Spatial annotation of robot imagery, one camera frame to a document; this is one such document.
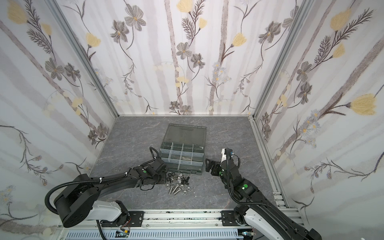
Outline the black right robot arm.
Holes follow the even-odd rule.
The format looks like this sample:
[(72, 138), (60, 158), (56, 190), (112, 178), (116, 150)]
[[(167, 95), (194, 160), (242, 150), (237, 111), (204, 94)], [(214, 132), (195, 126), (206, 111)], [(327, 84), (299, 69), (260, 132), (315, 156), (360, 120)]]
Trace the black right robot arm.
[(206, 159), (206, 172), (221, 178), (234, 208), (234, 221), (260, 231), (269, 240), (321, 240), (315, 229), (307, 230), (269, 201), (259, 188), (242, 177), (233, 158), (222, 162)]

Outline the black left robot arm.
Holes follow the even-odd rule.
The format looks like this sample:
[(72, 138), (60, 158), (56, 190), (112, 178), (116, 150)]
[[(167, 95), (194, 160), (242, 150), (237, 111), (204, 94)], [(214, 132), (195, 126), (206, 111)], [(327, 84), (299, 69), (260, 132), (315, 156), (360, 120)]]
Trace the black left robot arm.
[(121, 201), (109, 203), (100, 201), (100, 198), (124, 189), (163, 184), (166, 173), (166, 163), (155, 158), (122, 174), (99, 178), (82, 174), (49, 190), (45, 205), (60, 217), (65, 228), (83, 221), (99, 221), (106, 227), (120, 227), (131, 220), (129, 210)]

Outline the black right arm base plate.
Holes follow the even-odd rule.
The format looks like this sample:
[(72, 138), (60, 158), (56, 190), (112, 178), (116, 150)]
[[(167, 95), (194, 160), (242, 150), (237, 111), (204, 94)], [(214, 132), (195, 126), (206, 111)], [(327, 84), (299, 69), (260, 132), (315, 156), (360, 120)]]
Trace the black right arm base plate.
[(240, 225), (239, 214), (234, 210), (221, 211), (221, 221), (223, 227), (234, 227)]

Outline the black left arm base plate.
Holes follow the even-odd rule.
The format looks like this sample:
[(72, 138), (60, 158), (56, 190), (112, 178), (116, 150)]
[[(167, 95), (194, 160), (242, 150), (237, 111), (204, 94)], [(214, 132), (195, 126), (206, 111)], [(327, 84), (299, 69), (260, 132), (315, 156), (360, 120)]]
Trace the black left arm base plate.
[(114, 221), (101, 221), (102, 227), (141, 227), (144, 219), (144, 211), (122, 212)]

